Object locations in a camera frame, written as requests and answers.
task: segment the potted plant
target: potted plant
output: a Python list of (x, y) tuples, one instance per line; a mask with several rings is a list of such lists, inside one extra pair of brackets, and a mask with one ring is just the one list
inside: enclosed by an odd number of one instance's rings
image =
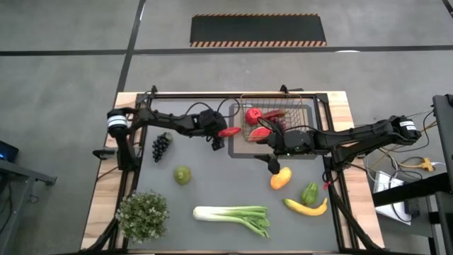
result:
[(133, 242), (141, 244), (162, 237), (167, 230), (164, 226), (168, 218), (166, 199), (153, 191), (133, 193), (122, 199), (115, 217), (124, 236)]

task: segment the yellow banana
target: yellow banana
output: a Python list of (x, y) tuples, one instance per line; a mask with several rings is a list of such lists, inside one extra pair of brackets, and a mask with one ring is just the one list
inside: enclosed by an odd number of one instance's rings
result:
[(308, 208), (291, 199), (284, 199), (283, 203), (291, 210), (306, 216), (319, 216), (327, 210), (327, 198), (324, 198), (323, 203), (317, 208)]

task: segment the toy fruit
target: toy fruit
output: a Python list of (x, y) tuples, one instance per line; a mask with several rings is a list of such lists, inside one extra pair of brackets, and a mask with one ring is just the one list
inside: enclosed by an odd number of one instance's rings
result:
[(233, 136), (241, 131), (241, 128), (239, 127), (228, 127), (227, 129), (224, 129), (219, 132), (220, 137), (229, 137)]
[(271, 117), (270, 122), (278, 125), (282, 130), (286, 129), (286, 122), (285, 119), (277, 118), (277, 117)]
[(281, 118), (286, 115), (286, 111), (283, 109), (272, 110), (270, 112), (264, 113), (262, 118), (266, 120), (271, 120), (272, 118)]
[(186, 166), (177, 166), (173, 172), (173, 177), (179, 185), (185, 185), (192, 178), (192, 172)]
[(162, 135), (159, 135), (156, 140), (153, 142), (153, 159), (154, 162), (159, 162), (164, 155), (164, 152), (167, 150), (168, 146), (170, 145), (171, 141), (173, 141), (173, 137), (171, 133), (165, 132)]
[(302, 205), (311, 205), (318, 199), (318, 184), (311, 182), (300, 194), (300, 201)]
[(306, 216), (319, 216), (325, 213), (325, 211), (327, 210), (327, 198), (324, 198), (323, 203), (317, 208), (308, 208), (307, 206), (301, 205), (291, 199), (284, 199), (283, 203), (296, 213), (300, 213)]
[(258, 118), (261, 117), (261, 110), (258, 108), (250, 108), (246, 112), (246, 122), (250, 125), (258, 124)]
[(263, 138), (266, 138), (268, 135), (270, 135), (271, 132), (272, 131), (270, 131), (266, 127), (258, 127), (250, 133), (250, 135), (248, 136), (248, 141), (257, 142), (259, 140), (262, 140)]
[(270, 178), (270, 187), (275, 190), (282, 188), (291, 179), (291, 175), (291, 169), (283, 167), (278, 174), (274, 174)]

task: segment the black floor mat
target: black floor mat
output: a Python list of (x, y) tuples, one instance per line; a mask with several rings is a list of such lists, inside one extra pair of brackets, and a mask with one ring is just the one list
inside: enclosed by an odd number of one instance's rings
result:
[(326, 46), (316, 13), (198, 14), (192, 18), (191, 47)]

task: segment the red fruit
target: red fruit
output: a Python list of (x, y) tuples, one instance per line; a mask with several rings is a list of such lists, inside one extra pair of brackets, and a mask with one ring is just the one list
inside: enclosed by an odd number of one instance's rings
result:
[(239, 127), (228, 127), (227, 129), (224, 129), (219, 132), (220, 137), (229, 137), (233, 136), (241, 131), (241, 128)]
[(250, 125), (258, 124), (258, 118), (261, 117), (261, 111), (258, 108), (250, 108), (246, 112), (246, 122)]
[(285, 120), (280, 120), (280, 119), (275, 119), (273, 121), (274, 124), (278, 125), (280, 128), (282, 128), (283, 130), (286, 129), (286, 122)]
[(266, 120), (270, 120), (271, 118), (281, 118), (286, 115), (286, 111), (283, 109), (279, 110), (272, 110), (270, 112), (264, 113), (263, 117)]
[(266, 138), (268, 135), (270, 135), (270, 133), (272, 133), (272, 131), (270, 131), (266, 127), (258, 127), (250, 133), (250, 135), (248, 136), (248, 141), (257, 142)]

